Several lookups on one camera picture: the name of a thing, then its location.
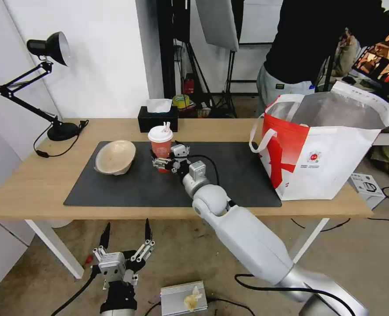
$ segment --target black tissue box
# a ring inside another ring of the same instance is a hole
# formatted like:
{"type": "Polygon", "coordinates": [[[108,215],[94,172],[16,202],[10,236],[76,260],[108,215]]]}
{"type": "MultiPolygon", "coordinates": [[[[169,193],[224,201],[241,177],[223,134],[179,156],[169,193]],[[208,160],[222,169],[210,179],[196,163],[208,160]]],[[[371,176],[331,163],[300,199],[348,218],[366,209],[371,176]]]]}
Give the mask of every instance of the black tissue box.
{"type": "Polygon", "coordinates": [[[175,106],[171,106],[171,110],[167,113],[149,113],[147,107],[141,107],[137,119],[141,133],[147,133],[152,127],[163,125],[164,122],[171,123],[173,132],[178,131],[178,110],[175,106]]]}

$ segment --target black desk mat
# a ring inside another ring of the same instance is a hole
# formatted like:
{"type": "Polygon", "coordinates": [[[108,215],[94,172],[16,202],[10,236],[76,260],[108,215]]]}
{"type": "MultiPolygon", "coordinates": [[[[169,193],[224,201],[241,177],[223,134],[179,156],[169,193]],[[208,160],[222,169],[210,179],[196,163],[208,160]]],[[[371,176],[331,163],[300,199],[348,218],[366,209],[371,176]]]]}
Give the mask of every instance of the black desk mat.
{"type": "MultiPolygon", "coordinates": [[[[129,171],[120,176],[104,175],[95,171],[98,151],[107,144],[98,144],[64,205],[73,206],[135,206],[135,207],[191,207],[192,199],[185,192],[178,176],[159,173],[152,166],[150,142],[133,142],[136,157],[129,171]]],[[[228,196],[244,207],[280,207],[281,201],[257,154],[248,143],[185,143],[190,154],[210,157],[218,167],[220,185],[228,196]]],[[[191,162],[201,158],[190,158],[191,162]]],[[[206,175],[216,184],[212,164],[206,164],[206,175]]]]}

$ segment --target white shopping bag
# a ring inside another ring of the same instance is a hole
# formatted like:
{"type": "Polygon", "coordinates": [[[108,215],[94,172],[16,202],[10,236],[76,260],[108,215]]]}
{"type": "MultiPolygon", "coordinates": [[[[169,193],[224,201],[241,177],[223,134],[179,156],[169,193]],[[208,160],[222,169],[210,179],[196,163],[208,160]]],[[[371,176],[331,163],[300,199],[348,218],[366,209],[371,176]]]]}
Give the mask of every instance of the white shopping bag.
{"type": "Polygon", "coordinates": [[[338,81],[330,92],[279,96],[254,124],[250,148],[281,200],[332,199],[387,126],[386,101],[338,81]]]}

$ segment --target desk lamp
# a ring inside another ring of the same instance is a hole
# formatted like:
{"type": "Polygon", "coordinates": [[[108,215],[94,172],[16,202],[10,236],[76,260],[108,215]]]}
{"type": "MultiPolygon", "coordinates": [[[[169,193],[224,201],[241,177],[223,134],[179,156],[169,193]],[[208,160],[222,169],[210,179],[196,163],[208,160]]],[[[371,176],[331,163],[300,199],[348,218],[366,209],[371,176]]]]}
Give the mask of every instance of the desk lamp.
{"type": "Polygon", "coordinates": [[[64,33],[54,33],[50,37],[48,37],[47,40],[30,39],[26,43],[26,46],[28,48],[28,51],[31,54],[38,56],[39,60],[41,60],[42,62],[35,68],[29,70],[28,72],[25,72],[23,75],[20,75],[12,81],[0,86],[0,95],[9,100],[12,100],[18,105],[23,106],[29,111],[49,121],[51,123],[51,126],[47,132],[47,136],[50,140],[68,140],[70,138],[73,138],[74,136],[78,136],[82,129],[87,125],[87,121],[81,121],[81,124],[79,126],[73,123],[64,123],[58,119],[57,115],[36,108],[14,95],[19,90],[29,86],[36,80],[39,80],[42,77],[51,73],[53,62],[49,61],[47,59],[48,57],[51,57],[56,62],[64,66],[70,65],[70,49],[67,43],[67,39],[64,36],[64,33]],[[32,74],[33,72],[38,71],[39,69],[44,70],[44,72],[29,81],[18,82],[19,80],[32,74]]]}

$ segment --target table leg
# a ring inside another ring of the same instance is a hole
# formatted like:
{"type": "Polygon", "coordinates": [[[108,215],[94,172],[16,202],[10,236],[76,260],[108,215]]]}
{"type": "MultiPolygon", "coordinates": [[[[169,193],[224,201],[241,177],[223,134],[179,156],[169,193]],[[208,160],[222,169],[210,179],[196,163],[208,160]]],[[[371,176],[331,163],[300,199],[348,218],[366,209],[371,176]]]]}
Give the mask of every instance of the table leg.
{"type": "Polygon", "coordinates": [[[66,268],[75,276],[75,278],[81,279],[84,271],[82,266],[57,236],[51,226],[45,221],[34,221],[31,219],[27,219],[25,221],[56,255],[56,257],[59,258],[66,268]]]}
{"type": "Polygon", "coordinates": [[[321,232],[329,220],[329,218],[318,219],[315,220],[314,223],[305,227],[304,231],[289,252],[290,257],[295,264],[301,259],[305,251],[307,251],[307,249],[311,246],[311,243],[314,239],[316,239],[317,235],[321,232]]]}

